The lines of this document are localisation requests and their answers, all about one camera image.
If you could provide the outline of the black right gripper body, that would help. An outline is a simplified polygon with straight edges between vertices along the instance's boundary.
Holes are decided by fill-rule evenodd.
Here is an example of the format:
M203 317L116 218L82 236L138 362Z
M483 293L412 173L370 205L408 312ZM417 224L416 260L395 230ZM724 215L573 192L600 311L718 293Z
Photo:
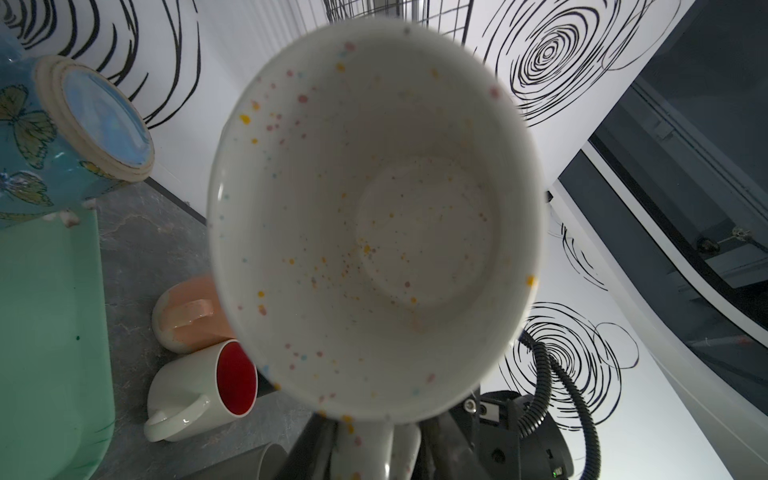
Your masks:
M470 449L492 479L568 479L574 473L569 447L551 415L521 438L516 420L532 403L513 391L472 395L450 409Z

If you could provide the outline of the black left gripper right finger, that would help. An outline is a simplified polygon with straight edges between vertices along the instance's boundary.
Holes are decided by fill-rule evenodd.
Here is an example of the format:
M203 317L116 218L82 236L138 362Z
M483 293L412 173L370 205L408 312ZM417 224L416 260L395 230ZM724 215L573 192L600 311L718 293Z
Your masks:
M419 479L489 479L453 416L444 412L421 421Z

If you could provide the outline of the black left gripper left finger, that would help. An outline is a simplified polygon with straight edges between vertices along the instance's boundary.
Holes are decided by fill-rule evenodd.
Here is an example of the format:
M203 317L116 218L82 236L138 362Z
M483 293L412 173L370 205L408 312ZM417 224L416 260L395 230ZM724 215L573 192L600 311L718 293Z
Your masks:
M276 480L326 480L338 422L313 414L277 472Z

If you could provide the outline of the white mug red inside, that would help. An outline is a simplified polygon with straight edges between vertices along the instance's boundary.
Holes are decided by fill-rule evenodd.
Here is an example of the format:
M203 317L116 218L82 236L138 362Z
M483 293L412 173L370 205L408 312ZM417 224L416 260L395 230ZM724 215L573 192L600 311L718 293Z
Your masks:
M179 442L247 416L257 369L234 339L182 356L155 375L143 432L150 442Z

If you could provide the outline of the peach mug grey base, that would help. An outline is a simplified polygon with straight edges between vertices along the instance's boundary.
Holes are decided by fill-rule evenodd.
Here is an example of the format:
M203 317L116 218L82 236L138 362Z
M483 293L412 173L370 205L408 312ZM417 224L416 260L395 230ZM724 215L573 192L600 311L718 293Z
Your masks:
M166 290L155 303L151 327L158 342L176 354L189 354L235 338L211 274Z

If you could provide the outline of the beige mug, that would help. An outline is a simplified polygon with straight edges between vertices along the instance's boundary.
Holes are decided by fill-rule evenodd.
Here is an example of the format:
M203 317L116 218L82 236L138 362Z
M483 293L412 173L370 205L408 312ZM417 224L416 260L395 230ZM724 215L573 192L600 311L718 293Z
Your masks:
M385 479L394 430L467 398L520 333L545 198L514 103L462 46L338 22L269 61L211 172L212 271L276 387L337 422L334 479Z

